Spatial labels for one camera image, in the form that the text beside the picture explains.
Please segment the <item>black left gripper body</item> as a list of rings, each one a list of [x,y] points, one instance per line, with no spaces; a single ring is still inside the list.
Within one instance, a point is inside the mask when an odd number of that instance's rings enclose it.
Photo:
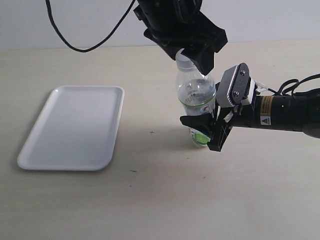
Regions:
[[[185,31],[185,48],[207,45],[218,53],[228,42],[226,31],[201,12],[201,0],[139,0],[133,10],[147,30]]]

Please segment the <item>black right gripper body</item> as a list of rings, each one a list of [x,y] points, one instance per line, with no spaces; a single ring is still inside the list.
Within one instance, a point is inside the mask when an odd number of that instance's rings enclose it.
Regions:
[[[241,106],[239,112],[232,108],[221,108],[221,110],[222,113],[219,115],[216,113],[206,114],[206,124],[208,125],[208,136],[210,138],[207,146],[215,152],[222,150],[232,128],[256,129],[259,126],[259,104],[257,102]]]

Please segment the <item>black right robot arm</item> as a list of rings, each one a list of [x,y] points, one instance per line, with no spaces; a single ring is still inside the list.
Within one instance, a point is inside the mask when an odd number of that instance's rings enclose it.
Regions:
[[[214,113],[180,117],[184,126],[190,127],[209,138],[206,146],[219,152],[232,128],[265,129],[302,132],[307,136],[320,137],[320,90],[315,88],[293,95],[256,96],[253,104],[239,111],[229,107]]]

